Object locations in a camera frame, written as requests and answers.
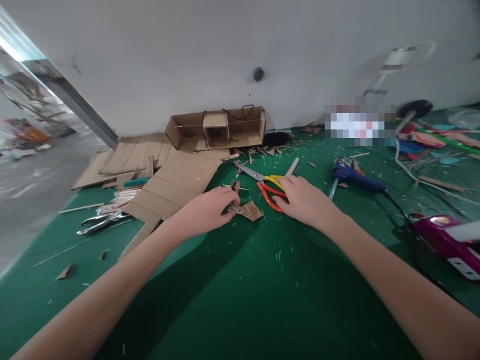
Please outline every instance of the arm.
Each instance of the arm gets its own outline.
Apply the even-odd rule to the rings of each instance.
[[[165,257],[184,240],[228,223],[240,204],[229,187],[197,196],[77,296],[12,359],[91,359]]]
[[[285,213],[323,232],[348,257],[425,359],[480,359],[480,319],[343,214],[303,177],[279,178]]]

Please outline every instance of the plastic bag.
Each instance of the plastic bag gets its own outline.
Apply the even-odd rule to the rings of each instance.
[[[467,107],[450,107],[447,109],[448,122],[457,128],[476,130],[480,127],[480,110]]]

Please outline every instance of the green table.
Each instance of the green table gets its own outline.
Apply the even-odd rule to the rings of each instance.
[[[395,174],[398,167],[389,160],[390,149],[345,148],[336,140],[323,139],[322,133],[295,131],[295,140],[312,142],[290,148],[281,157],[256,154],[251,167],[265,175],[282,175],[299,157],[296,174],[328,193],[334,159],[370,151],[358,158],[361,169],[386,181],[390,194],[407,212],[459,218],[435,191],[423,186],[415,189],[405,174]],[[473,188],[479,164],[466,159],[443,172],[444,181],[469,174],[455,182]],[[230,161],[220,166],[209,188],[234,178]],[[264,218],[252,223],[237,216],[226,226],[179,246],[135,298],[99,359],[122,359],[123,346],[125,358],[130,359],[420,358],[380,299],[331,241],[271,210],[250,177],[242,174],[238,180],[250,189],[242,202],[254,200]],[[112,193],[99,187],[84,189],[67,208],[108,202]],[[479,201],[478,193],[470,197]],[[448,200],[472,220],[480,218],[478,207]],[[350,186],[339,187],[334,202],[412,263],[411,235],[398,230],[404,221],[385,198]],[[0,359],[8,359],[80,294],[84,283],[93,283],[113,266],[143,224],[139,220],[125,223],[32,268],[78,244],[81,237],[75,232],[93,214],[89,209],[58,215],[0,280]],[[105,249],[109,250],[106,259],[98,260]],[[425,249],[419,255],[435,279],[480,315],[479,287]],[[70,264],[75,264],[72,276],[56,281]]]

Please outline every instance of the hand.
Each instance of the hand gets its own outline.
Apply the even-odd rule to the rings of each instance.
[[[232,220],[234,212],[222,215],[229,204],[240,205],[239,195],[229,186],[219,186],[192,199],[164,224],[169,224],[182,241],[193,238]]]
[[[285,189],[288,202],[280,196],[273,196],[272,199],[288,216],[322,233],[342,223],[344,213],[303,177],[288,175],[278,178],[277,181]]]

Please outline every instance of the gray floor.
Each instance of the gray floor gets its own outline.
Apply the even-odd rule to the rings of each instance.
[[[72,184],[105,144],[83,123],[76,134],[18,162],[0,158],[0,273],[74,195]]]

